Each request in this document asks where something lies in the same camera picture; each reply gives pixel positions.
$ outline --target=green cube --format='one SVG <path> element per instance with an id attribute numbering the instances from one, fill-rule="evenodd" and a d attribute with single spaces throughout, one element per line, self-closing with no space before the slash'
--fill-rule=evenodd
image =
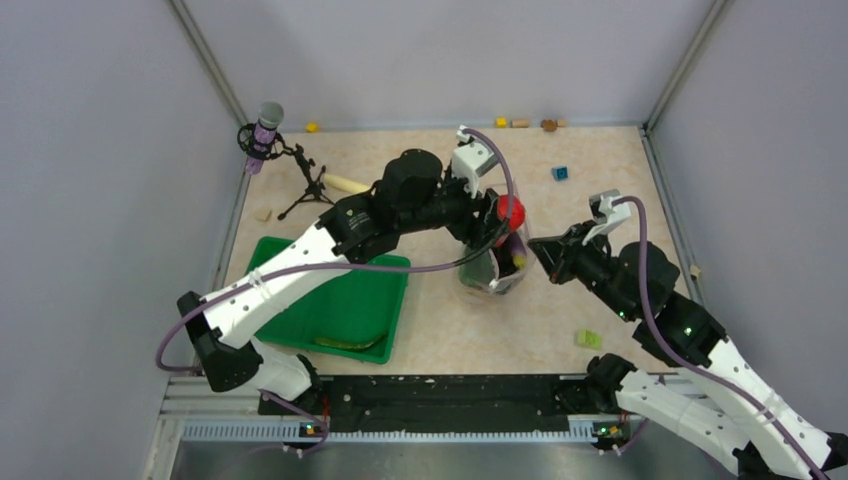
<path id="1" fill-rule="evenodd" d="M 577 332 L 577 345 L 583 348 L 591 348 L 592 350 L 600 350 L 601 336 L 584 328 Z"/>

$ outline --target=green tray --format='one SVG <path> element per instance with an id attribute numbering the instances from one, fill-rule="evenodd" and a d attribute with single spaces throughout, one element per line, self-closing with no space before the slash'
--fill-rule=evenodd
<path id="1" fill-rule="evenodd" d="M 263 237 L 250 259 L 248 272 L 282 252 L 292 240 Z M 408 267 L 409 259 L 381 255 L 371 265 Z M 406 273 L 350 272 L 309 292 L 265 324 L 256 337 L 268 343 L 330 353 L 373 363 L 386 363 L 392 353 Z M 346 343 L 384 338 L 367 350 L 347 351 L 316 345 L 316 337 Z"/>

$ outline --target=brown object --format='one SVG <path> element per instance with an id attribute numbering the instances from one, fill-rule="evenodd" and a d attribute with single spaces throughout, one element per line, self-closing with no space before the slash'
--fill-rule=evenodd
<path id="1" fill-rule="evenodd" d="M 556 132 L 556 120 L 542 120 L 542 130 L 546 132 Z"/>
<path id="2" fill-rule="evenodd" d="M 271 218 L 270 208 L 258 208 L 253 212 L 253 218 L 260 222 L 267 222 Z"/>

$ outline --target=marble-patterned surface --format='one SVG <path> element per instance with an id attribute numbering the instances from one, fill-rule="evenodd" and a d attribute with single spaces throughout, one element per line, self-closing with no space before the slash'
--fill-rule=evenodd
<path id="1" fill-rule="evenodd" d="M 648 209 L 648 232 L 677 263 L 677 257 L 635 127 L 567 128 L 545 133 L 538 128 L 486 129 L 504 153 L 527 209 L 532 236 L 560 235 L 570 225 L 590 218 L 588 197 L 618 188 L 636 195 Z M 452 130 L 288 134 L 328 172 L 371 184 L 386 162 L 407 148 L 423 148 L 448 162 L 455 146 Z M 554 166 L 568 166 L 569 179 L 555 182 Z M 495 169 L 486 182 L 501 183 Z M 282 222 L 276 216 L 301 195 L 305 182 L 288 157 L 268 162 L 250 183 L 233 248 L 227 282 L 242 277 L 256 243 L 263 236 L 297 238 L 327 205 L 297 207 Z M 343 192 L 328 189 L 338 199 Z M 253 212 L 273 209 L 268 222 Z M 610 236 L 614 251 L 638 238 L 638 221 L 628 221 Z M 458 258 L 461 245 L 447 231 L 402 237 L 395 253 L 413 265 Z M 685 291 L 683 281 L 678 290 Z M 596 352 L 575 345 L 575 333 L 589 328 L 603 337 Z M 310 352 L 323 374 L 463 374 L 584 372 L 599 353 L 614 352 L 640 368 L 666 371 L 642 351 L 626 324 L 578 282 L 554 286 L 536 264 L 506 298 L 480 301 L 461 288 L 455 271 L 411 275 L 398 323 L 392 358 L 385 365 L 363 363 Z M 280 347 L 283 351 L 294 351 Z"/>

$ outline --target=purple microphone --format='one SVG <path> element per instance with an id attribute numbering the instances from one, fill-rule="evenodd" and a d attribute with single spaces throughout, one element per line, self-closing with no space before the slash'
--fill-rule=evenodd
<path id="1" fill-rule="evenodd" d="M 262 163 L 282 154 L 274 149 L 279 136 L 277 127 L 282 121 L 283 107 L 277 102 L 263 102 L 259 107 L 259 120 L 239 130 L 239 146 L 247 154 L 247 173 L 256 175 L 262 170 Z"/>

